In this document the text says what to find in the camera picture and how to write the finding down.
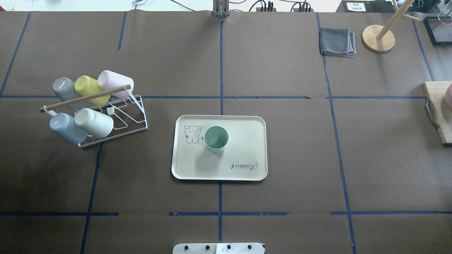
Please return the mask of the blue cup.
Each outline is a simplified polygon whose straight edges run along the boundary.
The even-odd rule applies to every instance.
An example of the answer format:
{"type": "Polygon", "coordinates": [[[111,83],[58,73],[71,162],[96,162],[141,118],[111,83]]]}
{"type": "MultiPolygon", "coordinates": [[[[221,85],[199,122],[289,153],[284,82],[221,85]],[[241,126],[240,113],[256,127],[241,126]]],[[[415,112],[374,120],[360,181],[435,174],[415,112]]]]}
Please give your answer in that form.
{"type": "Polygon", "coordinates": [[[68,114],[55,114],[49,122],[49,127],[71,144],[81,143],[88,137],[88,133],[75,124],[75,118],[68,114]]]}

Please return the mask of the wooden mug tree stand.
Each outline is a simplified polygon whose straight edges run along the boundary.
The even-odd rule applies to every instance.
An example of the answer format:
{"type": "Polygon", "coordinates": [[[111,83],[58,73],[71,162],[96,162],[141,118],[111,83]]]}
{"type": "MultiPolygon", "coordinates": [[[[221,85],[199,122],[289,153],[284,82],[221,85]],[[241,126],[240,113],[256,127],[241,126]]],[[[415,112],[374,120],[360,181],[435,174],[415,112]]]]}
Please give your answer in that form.
{"type": "Polygon", "coordinates": [[[412,19],[414,21],[420,21],[420,18],[418,17],[405,14],[413,2],[413,0],[406,0],[401,7],[397,7],[397,2],[394,0],[394,7],[397,8],[397,11],[392,15],[385,26],[370,25],[366,27],[361,35],[363,44],[367,48],[378,53],[385,53],[391,50],[395,44],[395,37],[390,29],[395,25],[395,23],[401,17],[412,19]]]}

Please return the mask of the mint green cup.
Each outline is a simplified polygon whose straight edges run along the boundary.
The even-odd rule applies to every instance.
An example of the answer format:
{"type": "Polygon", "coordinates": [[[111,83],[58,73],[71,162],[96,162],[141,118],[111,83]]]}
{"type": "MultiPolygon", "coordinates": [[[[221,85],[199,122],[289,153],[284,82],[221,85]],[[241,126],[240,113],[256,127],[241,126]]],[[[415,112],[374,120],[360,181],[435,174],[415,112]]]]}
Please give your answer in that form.
{"type": "Polygon", "coordinates": [[[229,135],[225,128],[212,126],[206,130],[203,138],[205,145],[211,152],[220,153],[224,151],[229,140],[229,135]]]}

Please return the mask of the yellow cup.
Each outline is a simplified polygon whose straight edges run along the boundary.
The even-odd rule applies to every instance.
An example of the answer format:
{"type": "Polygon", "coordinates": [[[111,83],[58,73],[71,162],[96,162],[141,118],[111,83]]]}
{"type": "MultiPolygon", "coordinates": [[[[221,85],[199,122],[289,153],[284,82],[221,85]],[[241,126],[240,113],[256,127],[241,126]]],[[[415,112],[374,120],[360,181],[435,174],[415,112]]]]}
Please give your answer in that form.
{"type": "MultiPolygon", "coordinates": [[[[87,75],[83,75],[74,82],[74,89],[75,91],[81,95],[81,96],[88,96],[94,93],[100,93],[104,90],[100,88],[97,84],[97,80],[89,77],[87,75]]],[[[111,98],[111,95],[105,95],[102,97],[94,98],[89,100],[92,104],[100,106],[105,103],[111,98]]]]}

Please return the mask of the black label box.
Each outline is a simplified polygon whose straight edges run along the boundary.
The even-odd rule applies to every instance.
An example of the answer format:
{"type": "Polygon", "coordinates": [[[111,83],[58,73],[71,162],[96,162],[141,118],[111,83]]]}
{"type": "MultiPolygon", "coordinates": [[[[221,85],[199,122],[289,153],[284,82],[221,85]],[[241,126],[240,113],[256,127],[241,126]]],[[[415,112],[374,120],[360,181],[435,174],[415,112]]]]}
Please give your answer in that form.
{"type": "Polygon", "coordinates": [[[342,0],[336,12],[394,13],[394,7],[383,0],[342,0]]]}

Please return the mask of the black glass tray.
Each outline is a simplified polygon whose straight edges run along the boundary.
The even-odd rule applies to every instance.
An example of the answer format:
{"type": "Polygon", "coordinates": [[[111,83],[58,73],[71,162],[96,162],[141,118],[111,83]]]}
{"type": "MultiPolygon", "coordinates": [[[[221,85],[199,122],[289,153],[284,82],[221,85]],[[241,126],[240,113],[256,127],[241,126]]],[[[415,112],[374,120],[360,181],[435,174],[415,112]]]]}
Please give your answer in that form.
{"type": "Polygon", "coordinates": [[[452,45],[452,25],[443,24],[438,17],[426,17],[423,24],[432,45],[452,45]]]}

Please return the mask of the pink cup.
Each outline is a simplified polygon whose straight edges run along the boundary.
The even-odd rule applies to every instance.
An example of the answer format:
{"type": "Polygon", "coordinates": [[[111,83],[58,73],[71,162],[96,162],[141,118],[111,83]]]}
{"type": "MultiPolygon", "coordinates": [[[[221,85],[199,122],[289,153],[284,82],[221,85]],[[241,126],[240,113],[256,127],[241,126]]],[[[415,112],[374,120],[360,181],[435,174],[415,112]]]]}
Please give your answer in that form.
{"type": "Polygon", "coordinates": [[[120,92],[113,93],[113,95],[123,100],[129,98],[129,93],[123,89],[123,86],[131,85],[131,88],[127,90],[131,93],[134,89],[134,80],[132,78],[110,70],[104,70],[100,73],[97,78],[97,84],[103,90],[122,88],[120,92]]]}

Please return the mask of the folded grey cloth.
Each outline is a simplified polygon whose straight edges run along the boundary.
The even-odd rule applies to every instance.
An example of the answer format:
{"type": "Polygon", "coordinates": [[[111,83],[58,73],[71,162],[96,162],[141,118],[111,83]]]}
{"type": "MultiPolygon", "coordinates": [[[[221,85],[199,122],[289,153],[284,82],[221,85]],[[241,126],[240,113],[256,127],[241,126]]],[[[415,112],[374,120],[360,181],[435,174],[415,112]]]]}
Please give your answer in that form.
{"type": "Polygon", "coordinates": [[[321,54],[354,58],[357,53],[355,33],[348,28],[321,27],[319,31],[321,54]]]}

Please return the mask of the bamboo cutting board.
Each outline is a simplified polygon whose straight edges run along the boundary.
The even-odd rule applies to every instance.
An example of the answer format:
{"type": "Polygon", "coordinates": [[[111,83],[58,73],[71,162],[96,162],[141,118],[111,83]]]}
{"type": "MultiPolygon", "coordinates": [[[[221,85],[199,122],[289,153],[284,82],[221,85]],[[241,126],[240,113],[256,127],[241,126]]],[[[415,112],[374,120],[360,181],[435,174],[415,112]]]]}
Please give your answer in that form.
{"type": "Polygon", "coordinates": [[[426,81],[422,84],[425,93],[425,111],[429,122],[438,131],[442,144],[452,143],[452,111],[446,105],[444,95],[451,81],[426,81]]]}

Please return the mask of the pink bowl with ice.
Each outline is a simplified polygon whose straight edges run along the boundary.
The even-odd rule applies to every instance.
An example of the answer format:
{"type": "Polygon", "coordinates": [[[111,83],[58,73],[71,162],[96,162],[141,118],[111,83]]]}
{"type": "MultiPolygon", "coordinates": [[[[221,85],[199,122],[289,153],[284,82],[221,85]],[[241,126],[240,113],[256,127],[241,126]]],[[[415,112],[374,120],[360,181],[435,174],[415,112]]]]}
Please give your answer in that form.
{"type": "Polygon", "coordinates": [[[446,92],[445,92],[445,95],[444,95],[444,99],[445,99],[446,105],[447,105],[450,109],[452,109],[452,84],[450,84],[450,85],[447,87],[446,92]]]}

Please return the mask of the beige cup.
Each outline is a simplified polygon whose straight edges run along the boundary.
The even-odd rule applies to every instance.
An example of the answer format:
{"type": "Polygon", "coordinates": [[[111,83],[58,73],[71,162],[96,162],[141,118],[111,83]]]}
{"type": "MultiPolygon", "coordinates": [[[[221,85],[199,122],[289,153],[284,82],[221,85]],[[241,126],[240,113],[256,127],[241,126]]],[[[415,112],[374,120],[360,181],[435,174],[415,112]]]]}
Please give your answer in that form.
{"type": "Polygon", "coordinates": [[[82,108],[75,114],[75,123],[88,134],[96,138],[104,138],[113,130],[113,119],[90,108],[82,108]]]}

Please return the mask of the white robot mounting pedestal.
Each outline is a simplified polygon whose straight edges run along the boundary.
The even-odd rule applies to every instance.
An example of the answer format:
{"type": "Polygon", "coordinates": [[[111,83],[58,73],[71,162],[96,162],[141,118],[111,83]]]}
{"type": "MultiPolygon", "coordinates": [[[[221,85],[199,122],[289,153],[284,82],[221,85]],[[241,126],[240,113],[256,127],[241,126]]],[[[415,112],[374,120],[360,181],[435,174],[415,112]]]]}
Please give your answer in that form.
{"type": "Polygon", "coordinates": [[[173,254],[265,254],[265,245],[257,242],[180,243],[173,254]]]}

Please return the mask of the cream rabbit serving tray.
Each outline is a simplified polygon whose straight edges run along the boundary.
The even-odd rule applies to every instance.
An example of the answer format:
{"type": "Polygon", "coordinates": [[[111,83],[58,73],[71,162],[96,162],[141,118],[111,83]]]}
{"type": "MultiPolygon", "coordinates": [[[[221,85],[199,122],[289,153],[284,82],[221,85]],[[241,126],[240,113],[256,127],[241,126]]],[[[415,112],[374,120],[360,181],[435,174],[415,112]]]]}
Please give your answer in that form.
{"type": "Polygon", "coordinates": [[[171,172],[179,180],[263,180],[268,173],[265,121],[258,116],[182,115],[175,125],[171,172]],[[204,141],[213,126],[229,135],[218,153],[204,141]]]}

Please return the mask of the grey cup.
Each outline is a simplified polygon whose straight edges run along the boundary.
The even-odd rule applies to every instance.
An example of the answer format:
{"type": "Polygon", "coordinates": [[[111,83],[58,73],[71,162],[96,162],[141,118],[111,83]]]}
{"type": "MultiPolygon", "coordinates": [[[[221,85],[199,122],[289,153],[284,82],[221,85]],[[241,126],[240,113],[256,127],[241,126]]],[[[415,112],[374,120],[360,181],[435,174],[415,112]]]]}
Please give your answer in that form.
{"type": "Polygon", "coordinates": [[[74,82],[67,77],[55,80],[52,84],[52,90],[62,102],[81,97],[75,91],[74,82]]]}

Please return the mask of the aluminium frame post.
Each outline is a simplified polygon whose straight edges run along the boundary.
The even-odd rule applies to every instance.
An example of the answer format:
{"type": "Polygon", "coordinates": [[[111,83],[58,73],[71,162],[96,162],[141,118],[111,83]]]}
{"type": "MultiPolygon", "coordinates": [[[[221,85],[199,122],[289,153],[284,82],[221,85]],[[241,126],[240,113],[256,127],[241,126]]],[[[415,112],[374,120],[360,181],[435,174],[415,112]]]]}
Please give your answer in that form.
{"type": "Polygon", "coordinates": [[[230,15],[230,1],[229,0],[213,0],[214,17],[227,17],[230,15]]]}

